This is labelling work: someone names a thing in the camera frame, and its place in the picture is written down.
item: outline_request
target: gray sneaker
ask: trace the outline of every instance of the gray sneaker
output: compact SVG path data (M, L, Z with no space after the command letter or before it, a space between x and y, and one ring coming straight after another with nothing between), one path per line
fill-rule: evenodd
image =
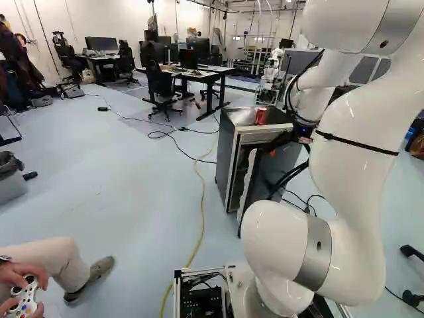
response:
M91 286L100 280L100 278L106 278L113 267L115 266L115 259L113 256L108 256L98 260L96 263L91 265L90 277L85 285L74 293L65 293L64 301L68 305L75 304L77 299L86 292Z

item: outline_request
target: yellow cable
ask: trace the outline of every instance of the yellow cable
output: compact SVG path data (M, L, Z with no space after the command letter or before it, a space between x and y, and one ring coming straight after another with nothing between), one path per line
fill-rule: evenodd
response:
M200 232L199 238L197 240L197 244L196 244L196 246L195 246L195 248L194 248L194 250L193 250L190 258L188 259L187 264L184 266L184 268L190 267L190 264L193 261L193 259L195 258L196 254L197 254L197 251L199 250L199 248L201 246L201 243L203 241L203 237L205 235L205 209L204 209L204 203L205 203L206 181L205 181L205 178L201 175L201 173L197 169L197 163L198 163L198 160L202 160L205 157L207 157L208 155L210 155L210 153L212 152L212 150L213 150L213 148L215 146L216 141L217 141L217 137L215 137L215 140L213 141L213 144L212 144L211 149L209 149L204 155L200 156L200 158L198 158L198 159L196 159L194 161L194 165L193 165L194 166L194 171L199 176L199 178L201 180L201 185L202 185L202 188L203 188L202 189L202 193L201 193L201 199L200 199L201 232ZM165 310L166 299L168 298L168 295L169 295L169 293L171 291L171 288L172 288L172 283L169 284L169 286L166 288L166 292L165 292L164 298L162 299L162 306L160 308L160 318L163 318L164 317L164 310Z

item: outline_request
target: white game controller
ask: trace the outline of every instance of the white game controller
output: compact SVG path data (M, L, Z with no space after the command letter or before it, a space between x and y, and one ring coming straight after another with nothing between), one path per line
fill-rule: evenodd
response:
M25 318L30 317L37 310L35 302L35 291L38 289L38 280L34 275L26 275L24 279L28 286L23 289L18 286L11 288L12 297L19 297L19 303L6 313L6 318Z

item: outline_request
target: desk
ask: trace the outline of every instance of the desk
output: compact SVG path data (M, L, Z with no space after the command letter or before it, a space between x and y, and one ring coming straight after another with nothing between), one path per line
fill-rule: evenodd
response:
M187 98L187 97L193 96L192 93L189 93L187 91L187 81L196 81L198 83L207 84L206 112L204 114L198 116L198 118L196 118L196 121L201 121L202 119L212 115L216 110L221 108L221 105L220 105L217 108L212 109L212 89L213 89L213 84L221 78L221 75L219 73L201 70L202 75L197 76L197 75L192 74L193 70L186 69L187 71L184 72L184 73L177 73L177 72L173 72L171 70L168 70L168 68L170 68L170 67L172 67L172 66L161 66L161 70L165 73L172 74L176 78L181 79L182 94L183 94L182 98ZM136 70L140 73L144 73L144 74L146 73L146 68L136 68Z
M87 61L88 66L94 72L95 83L101 86L105 86L103 83L103 76L101 74L101 68L107 64L113 64L115 68L115 61L120 58L119 55L115 56L86 56L83 54L75 54L76 58L84 59Z
M225 78L227 75L231 74L234 72L234 68L227 68L225 66L199 66L197 68L200 71L208 71L208 72L215 72L218 73L221 76L221 88L219 89L219 106L217 108L215 108L215 110L217 111L218 109L221 109L227 105L230 104L229 101L224 101L225 100Z

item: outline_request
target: black strap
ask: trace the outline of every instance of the black strap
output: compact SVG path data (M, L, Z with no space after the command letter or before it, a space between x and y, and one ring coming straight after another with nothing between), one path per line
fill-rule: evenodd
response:
M360 142L356 142L356 141L344 139L344 138L341 138L341 137L337 137L337 136L335 136L333 134L329 134L327 132L322 132L322 131L315 131L315 132L317 134L319 134L320 136L324 137L327 140L335 140L335 141L343 142L343 143L349 144L351 146L356 146L356 147L359 147L359 148L363 148L363 149L367 149L367 150L371 150L371 151L375 151L375 152L380 152L382 154L389 154L390 156L399 155L399 152L381 149L381 148L378 148L378 147L370 146L368 144L361 144Z

